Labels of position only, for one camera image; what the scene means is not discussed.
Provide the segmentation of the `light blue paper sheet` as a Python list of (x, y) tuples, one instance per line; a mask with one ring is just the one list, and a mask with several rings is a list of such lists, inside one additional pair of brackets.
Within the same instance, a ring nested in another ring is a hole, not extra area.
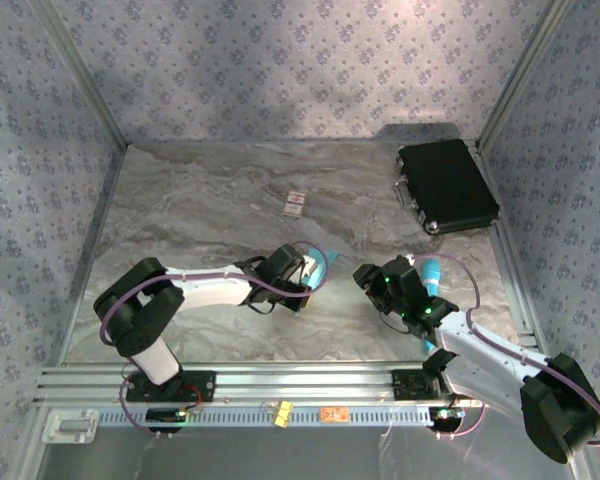
[(293, 246), (296, 249), (299, 249), (300, 247), (307, 247), (308, 250), (303, 254), (303, 256), (310, 255), (317, 260), (316, 270), (310, 278), (305, 278), (304, 280), (300, 279), (301, 267), (293, 276), (293, 278), (303, 286), (309, 287), (312, 291), (324, 287), (327, 282), (327, 278), (330, 275), (331, 267), (338, 256), (338, 252), (336, 250), (321, 250), (309, 242), (294, 242)]

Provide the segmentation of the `light blue tube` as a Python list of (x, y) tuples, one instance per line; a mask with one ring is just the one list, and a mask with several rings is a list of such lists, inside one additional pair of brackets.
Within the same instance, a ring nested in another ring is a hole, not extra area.
[(439, 281), (441, 277), (441, 269), (439, 261), (433, 258), (428, 258), (422, 264), (422, 283), (427, 290), (429, 296), (438, 294)]

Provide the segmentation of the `small red white card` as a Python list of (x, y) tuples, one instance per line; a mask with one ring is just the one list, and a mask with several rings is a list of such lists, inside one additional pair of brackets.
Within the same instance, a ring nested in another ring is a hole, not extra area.
[(285, 200), (282, 214), (288, 217), (301, 218), (306, 205), (306, 195), (298, 191), (290, 191)]

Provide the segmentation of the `black hard case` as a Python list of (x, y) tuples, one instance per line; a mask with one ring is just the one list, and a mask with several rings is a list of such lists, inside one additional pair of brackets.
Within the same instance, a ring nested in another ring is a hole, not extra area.
[(500, 206), (462, 140), (401, 146), (396, 164), (398, 201), (428, 235), (486, 228), (498, 220)]

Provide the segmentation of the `small black controller board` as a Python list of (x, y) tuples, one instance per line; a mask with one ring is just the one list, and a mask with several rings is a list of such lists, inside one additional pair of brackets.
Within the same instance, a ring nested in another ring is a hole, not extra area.
[(452, 434), (460, 429), (465, 411), (460, 407), (432, 407), (429, 409), (429, 415), (433, 422), (431, 430)]
[(151, 432), (177, 433), (188, 421), (188, 412), (177, 408), (151, 408), (145, 414), (145, 422)]

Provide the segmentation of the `aluminium front rail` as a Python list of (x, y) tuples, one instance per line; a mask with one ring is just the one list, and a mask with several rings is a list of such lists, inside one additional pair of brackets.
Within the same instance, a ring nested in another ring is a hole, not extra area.
[[(515, 407), (522, 385), (539, 373), (529, 363), (503, 360), (480, 367), (456, 357), (447, 366), (426, 370), (439, 375), (452, 395), (423, 401), (396, 401), (392, 370), (424, 370), (417, 362), (300, 362), (188, 364), (184, 371), (214, 371), (216, 388), (211, 402), (219, 405), (261, 405), (287, 400), (308, 405), (376, 404), (399, 402), (448, 406), (455, 397), (483, 400), (491, 406)], [(111, 406), (125, 398), (136, 373), (116, 364), (84, 364), (48, 368), (34, 393), (38, 406)], [(139, 405), (191, 405), (144, 403)]]

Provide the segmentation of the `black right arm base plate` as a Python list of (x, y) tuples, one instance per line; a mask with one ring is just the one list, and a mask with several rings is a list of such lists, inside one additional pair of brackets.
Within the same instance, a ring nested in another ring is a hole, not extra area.
[(391, 385), (396, 401), (423, 401), (452, 395), (439, 375), (426, 370), (392, 370)]

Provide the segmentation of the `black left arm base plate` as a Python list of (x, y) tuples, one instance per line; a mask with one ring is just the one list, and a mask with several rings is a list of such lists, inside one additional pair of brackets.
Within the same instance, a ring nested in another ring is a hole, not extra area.
[(152, 383), (144, 373), (130, 376), (128, 402), (184, 403), (211, 402), (216, 388), (214, 371), (181, 371), (161, 385)]

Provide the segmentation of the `aluminium corner post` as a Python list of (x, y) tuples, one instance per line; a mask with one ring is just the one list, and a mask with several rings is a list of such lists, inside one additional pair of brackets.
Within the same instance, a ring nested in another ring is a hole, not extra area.
[(102, 96), (95, 78), (79, 53), (69, 29), (65, 26), (52, 0), (27, 0), (58, 51), (79, 91), (102, 127), (104, 135), (120, 152), (128, 142)]
[(575, 0), (547, 0), (514, 68), (505, 82), (480, 135), (476, 139), (476, 148), (480, 154), (488, 152), (495, 142), (506, 121), (512, 114), (516, 103), (524, 93), (526, 85), (543, 58), (547, 48), (567, 17)]

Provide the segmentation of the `white plastic bracket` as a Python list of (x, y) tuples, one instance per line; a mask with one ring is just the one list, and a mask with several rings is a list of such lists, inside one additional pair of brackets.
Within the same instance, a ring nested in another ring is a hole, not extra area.
[(93, 442), (100, 414), (91, 409), (52, 409), (41, 440), (44, 444), (86, 445)]

